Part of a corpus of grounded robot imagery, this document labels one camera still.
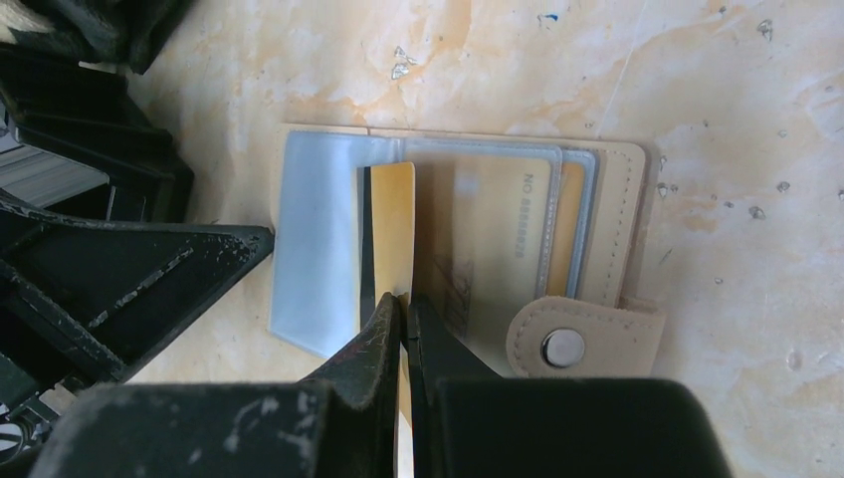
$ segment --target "black plastic holder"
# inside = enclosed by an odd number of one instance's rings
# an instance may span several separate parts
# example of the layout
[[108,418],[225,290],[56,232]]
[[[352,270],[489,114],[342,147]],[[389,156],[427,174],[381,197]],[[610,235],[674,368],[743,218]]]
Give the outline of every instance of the black plastic holder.
[[50,422],[57,383],[128,379],[272,249],[264,227],[83,220],[0,190],[0,402]]
[[193,171],[129,98],[124,77],[0,43],[0,101],[18,143],[108,176],[105,219],[184,219]]
[[415,476],[731,476],[682,385],[503,378],[446,330],[427,298],[413,297],[405,314],[390,295],[297,383],[89,390],[34,466],[25,463],[29,476],[395,476],[400,344]]

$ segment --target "card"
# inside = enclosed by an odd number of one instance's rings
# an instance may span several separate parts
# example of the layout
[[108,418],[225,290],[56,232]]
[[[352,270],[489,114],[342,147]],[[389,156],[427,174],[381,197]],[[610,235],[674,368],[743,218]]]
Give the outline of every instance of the card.
[[[389,292],[399,298],[405,317],[413,286],[416,179],[409,162],[371,166],[372,258],[377,301]],[[399,410],[411,421],[407,353],[401,351]]]
[[562,165],[562,181],[556,207],[550,267],[545,293],[549,296],[571,297],[569,278],[574,257],[577,220],[581,212],[586,168],[582,164],[567,162]]
[[499,373],[510,322],[536,295],[551,163],[408,152],[416,165],[414,292]]

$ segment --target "gold card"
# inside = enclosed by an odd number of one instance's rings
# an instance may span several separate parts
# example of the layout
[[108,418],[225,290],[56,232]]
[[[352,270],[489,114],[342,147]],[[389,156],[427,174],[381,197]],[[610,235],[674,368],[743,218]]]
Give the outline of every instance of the gold card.
[[[407,317],[413,286],[416,173],[409,162],[372,166],[369,171],[375,300],[389,292],[399,298]],[[400,361],[399,410],[411,421],[410,377],[404,349]]]
[[566,297],[568,278],[574,254],[574,238],[583,187],[586,185],[586,168],[582,164],[567,162],[562,165],[562,180],[557,196],[556,220],[553,229],[553,245],[548,268],[548,282],[545,294]]

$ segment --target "marble surface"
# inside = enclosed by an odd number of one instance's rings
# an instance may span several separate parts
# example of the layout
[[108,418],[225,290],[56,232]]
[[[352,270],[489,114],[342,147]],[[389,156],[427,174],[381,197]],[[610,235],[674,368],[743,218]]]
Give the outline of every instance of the marble surface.
[[[283,122],[641,144],[626,290],[669,313],[655,374],[698,396],[737,476],[839,476],[842,26],[837,0],[197,0],[130,91],[178,138],[202,223],[274,223]],[[392,80],[397,46],[416,65]],[[266,332],[269,281],[264,263],[135,381],[318,366]]]

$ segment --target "leather tab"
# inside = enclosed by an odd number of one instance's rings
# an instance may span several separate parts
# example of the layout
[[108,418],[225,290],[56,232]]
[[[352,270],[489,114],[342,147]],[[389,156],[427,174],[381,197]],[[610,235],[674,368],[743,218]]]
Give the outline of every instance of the leather tab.
[[[507,358],[520,376],[647,376],[651,373],[665,314],[653,304],[622,299],[626,310],[547,296],[525,306],[511,322]],[[544,357],[545,339],[570,329],[583,338],[585,349],[577,364],[560,368]]]

